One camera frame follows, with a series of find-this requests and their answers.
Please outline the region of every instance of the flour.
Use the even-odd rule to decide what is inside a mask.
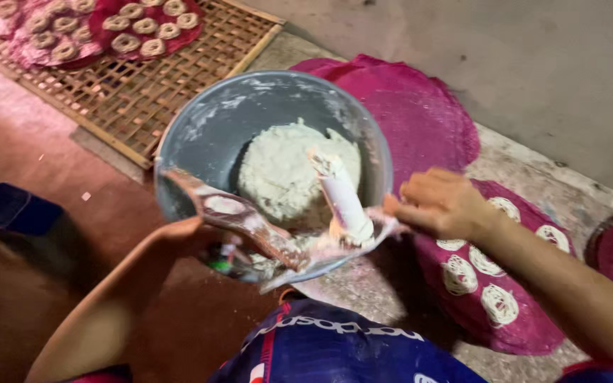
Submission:
[[[245,210],[245,206],[240,202],[221,196],[207,198],[205,200],[205,207],[224,214],[239,214]]]
[[[297,123],[272,126],[252,140],[238,178],[241,195],[253,201],[272,223],[283,228],[328,228],[332,213],[321,192],[307,152],[337,155],[358,189],[361,154],[358,146],[336,131],[330,138]]]

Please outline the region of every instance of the concrete floor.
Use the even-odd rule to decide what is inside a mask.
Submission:
[[[613,1],[243,1],[440,77],[476,121],[613,188]]]
[[[61,245],[40,240],[29,251],[14,238],[0,241],[0,382],[22,381],[83,294],[164,224],[152,186],[81,149],[68,138],[74,129],[69,118],[0,74],[0,182],[62,205],[70,218],[52,231]],[[129,348],[136,381],[205,380],[276,302],[277,294],[260,296],[253,286],[180,260]]]

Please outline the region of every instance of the red floor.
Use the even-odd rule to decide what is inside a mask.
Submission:
[[[164,221],[152,189],[73,143],[68,135],[75,128],[0,74],[0,182],[62,205],[100,258],[84,265],[91,273],[98,265],[115,266]],[[85,192],[91,194],[86,202]],[[40,270],[0,244],[0,382],[24,378],[46,338],[81,298],[71,283]],[[130,348],[136,381],[204,380],[275,301],[275,294],[259,296],[253,286],[183,260]]]

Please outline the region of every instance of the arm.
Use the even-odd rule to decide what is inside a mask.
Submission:
[[[536,237],[488,204],[466,178],[441,170],[415,173],[404,203],[384,208],[440,239],[465,239],[504,267],[583,351],[613,361],[613,282]]]
[[[194,217],[164,226],[136,248],[65,318],[33,363],[26,382],[79,376],[118,362],[136,319],[158,295],[177,253],[220,240]]]

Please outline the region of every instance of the dough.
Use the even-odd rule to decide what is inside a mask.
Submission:
[[[77,56],[77,47],[71,42],[61,43],[51,51],[51,57],[55,60],[68,61],[75,56]]]
[[[107,17],[103,21],[103,29],[106,30],[125,30],[129,26],[129,19],[118,14]]]
[[[44,32],[44,30],[49,26],[50,19],[45,14],[40,14],[37,16],[30,17],[25,22],[25,28],[30,31],[30,33],[40,33]]]
[[[162,12],[165,12],[167,16],[179,16],[183,12],[186,12],[187,6],[181,0],[167,0],[162,7]]]
[[[84,25],[83,27],[79,27],[77,30],[75,30],[72,33],[72,38],[82,44],[91,42],[91,31],[89,30],[89,25]]]
[[[96,6],[96,0],[72,0],[70,7],[79,13],[91,13]]]
[[[30,45],[37,49],[44,49],[56,43],[56,38],[50,31],[35,33],[30,37]]]
[[[143,43],[141,46],[141,56],[152,57],[165,53],[165,42],[161,39],[152,39]]]
[[[134,22],[133,30],[134,32],[140,33],[142,35],[149,35],[158,30],[158,22],[149,17],[146,17],[142,20]]]
[[[59,17],[53,22],[53,30],[61,33],[69,33],[80,26],[80,21],[74,17]]]
[[[336,131],[330,138],[297,123],[272,126],[252,140],[243,157],[238,188],[241,196],[253,201],[269,221],[283,228],[328,228],[332,213],[321,192],[308,150],[342,159],[358,189],[361,178],[361,153]]]
[[[0,18],[9,18],[18,11],[18,2],[15,0],[0,1]]]
[[[46,11],[50,15],[55,16],[57,14],[66,13],[70,11],[70,7],[67,6],[65,0],[54,0],[47,4]]]
[[[129,3],[120,9],[120,16],[126,18],[140,18],[143,16],[143,6],[137,3]]]
[[[181,29],[174,22],[166,22],[160,25],[160,30],[158,30],[158,38],[165,40],[177,38],[180,34]]]
[[[176,25],[181,29],[193,29],[198,25],[198,15],[195,13],[184,13],[176,18]]]
[[[110,46],[120,53],[129,53],[138,48],[140,45],[141,40],[135,38],[129,33],[121,33],[110,43]]]

